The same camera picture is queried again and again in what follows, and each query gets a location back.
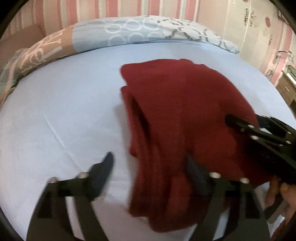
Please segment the blanket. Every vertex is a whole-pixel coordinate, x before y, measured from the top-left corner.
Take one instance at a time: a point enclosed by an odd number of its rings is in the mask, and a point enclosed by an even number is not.
[[[0,107],[24,76],[52,61],[98,48],[164,39],[205,42],[235,54],[239,52],[232,42],[189,20],[136,16],[81,21],[15,53],[0,75],[0,93],[4,93],[0,95]]]
[[[258,126],[251,106],[222,74],[186,59],[126,64],[121,74],[130,153],[138,160],[132,216],[147,217],[157,232],[203,219],[207,201],[186,174],[188,153],[228,180],[246,177],[256,187],[271,179],[247,152],[248,137],[225,124],[225,115],[233,114]]]

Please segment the pillow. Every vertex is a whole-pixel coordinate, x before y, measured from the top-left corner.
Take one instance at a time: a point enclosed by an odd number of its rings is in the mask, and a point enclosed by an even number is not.
[[[0,42],[0,74],[18,49],[29,48],[44,38],[38,24],[24,28]]]

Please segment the white cabinet door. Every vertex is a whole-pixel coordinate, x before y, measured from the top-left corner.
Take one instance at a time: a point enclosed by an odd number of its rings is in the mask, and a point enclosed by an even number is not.
[[[247,31],[245,20],[250,15],[251,0],[229,0],[223,38],[241,49]]]
[[[247,33],[239,56],[257,69],[268,50],[270,36],[278,34],[275,24],[272,28],[276,15],[276,7],[269,0],[251,0]]]

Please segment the red towel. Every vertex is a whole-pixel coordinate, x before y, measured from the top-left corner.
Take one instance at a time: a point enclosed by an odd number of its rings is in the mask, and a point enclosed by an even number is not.
[[[219,72],[189,60],[160,59],[122,66],[122,97],[131,129],[130,153],[138,160],[130,214],[147,217],[156,232],[197,223],[205,213],[186,175],[191,153],[223,178],[258,186],[270,176],[244,152],[248,141],[224,123],[226,114],[258,126],[234,85]]]

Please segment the light blue bed sheet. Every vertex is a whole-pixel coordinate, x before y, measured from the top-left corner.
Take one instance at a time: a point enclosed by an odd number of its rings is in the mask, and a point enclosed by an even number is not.
[[[48,178],[73,178],[112,151],[116,164],[105,195],[93,207],[110,241],[184,241],[193,228],[159,234],[145,219],[127,213],[136,161],[129,155],[130,133],[120,88],[123,64],[154,59],[189,59],[226,76],[259,115],[296,128],[276,88],[233,53],[216,46],[169,41],[106,47],[58,60],[29,74],[0,112],[0,206],[26,237],[30,217]],[[267,185],[257,189],[263,203]],[[71,200],[74,232],[83,238]],[[227,214],[215,238],[223,234]],[[275,225],[270,225],[272,232]]]

